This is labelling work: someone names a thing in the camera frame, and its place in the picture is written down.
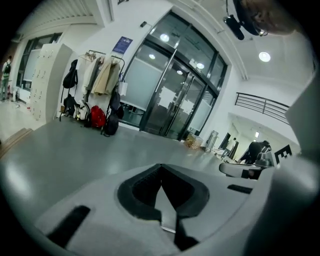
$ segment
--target gray floor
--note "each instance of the gray floor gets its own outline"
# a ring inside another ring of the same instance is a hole
[[[181,142],[119,127],[115,136],[75,121],[46,124],[14,146],[0,162],[1,187],[12,207],[34,222],[84,184],[155,163],[223,175],[212,153]]]

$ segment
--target glass double door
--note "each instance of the glass double door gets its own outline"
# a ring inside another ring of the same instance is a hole
[[[204,89],[187,67],[173,60],[149,103],[142,130],[180,140]]]

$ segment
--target black bag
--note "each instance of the black bag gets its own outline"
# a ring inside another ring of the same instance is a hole
[[[77,59],[71,62],[69,73],[63,79],[62,85],[64,88],[70,89],[75,85],[78,85],[78,72],[76,70],[77,63],[78,63]]]
[[[118,110],[116,111],[116,115],[118,116],[119,119],[124,118],[125,111],[124,111],[124,108],[122,106],[120,106],[118,108]]]
[[[6,62],[6,66],[4,68],[3,73],[4,74],[10,74],[10,71],[11,71],[11,64],[8,64],[8,62]]]
[[[110,135],[114,135],[119,127],[119,118],[115,113],[112,113],[106,125],[103,127],[104,136],[109,137]]]
[[[119,107],[120,107],[120,94],[117,91],[113,91],[110,99],[110,109],[111,111],[117,111]]]
[[[64,105],[64,111],[60,114],[59,120],[61,122],[61,116],[64,114],[65,116],[73,116],[75,113],[75,104],[77,104],[74,97],[72,97],[70,94],[63,100]]]

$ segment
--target window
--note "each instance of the window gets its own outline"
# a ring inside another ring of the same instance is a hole
[[[34,62],[37,61],[35,58],[33,58],[34,56],[31,54],[32,51],[40,50],[44,44],[51,44],[54,41],[57,42],[61,35],[62,35],[61,33],[50,34],[42,37],[37,37],[28,41],[24,49],[19,70],[18,70],[18,76],[16,79],[17,87],[23,88],[27,91],[31,90],[32,83],[31,83],[30,74],[33,74],[32,67],[36,65],[36,63]]]
[[[188,29],[177,49],[194,63],[199,72],[208,74],[215,50],[195,29]]]
[[[49,35],[47,37],[42,37],[42,38],[39,38],[35,44],[35,47],[33,48],[34,49],[41,49],[43,45],[45,44],[50,44],[51,43],[51,39],[52,39],[52,35]]]
[[[222,60],[222,58],[221,57],[216,58],[216,61],[213,66],[213,70],[211,72],[210,81],[217,88],[220,86],[219,81],[220,81],[220,78],[222,77],[222,72],[224,70],[224,67],[225,67],[225,63]]]
[[[179,38],[187,28],[188,24],[186,22],[171,13],[163,18],[150,34],[168,45],[176,47]]]
[[[148,45],[142,45],[134,57],[125,82],[128,83],[123,103],[123,121],[139,125],[169,58]]]
[[[196,110],[193,119],[189,125],[188,131],[199,135],[202,127],[205,125],[207,117],[210,114],[210,111],[214,105],[215,98],[213,97],[212,93],[207,90],[199,104],[198,109]]]

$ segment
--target metal railing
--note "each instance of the metal railing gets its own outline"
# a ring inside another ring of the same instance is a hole
[[[251,94],[237,92],[234,105],[260,112],[264,115],[286,123],[287,125],[289,124],[285,117],[285,113],[289,109],[289,106],[280,102]]]

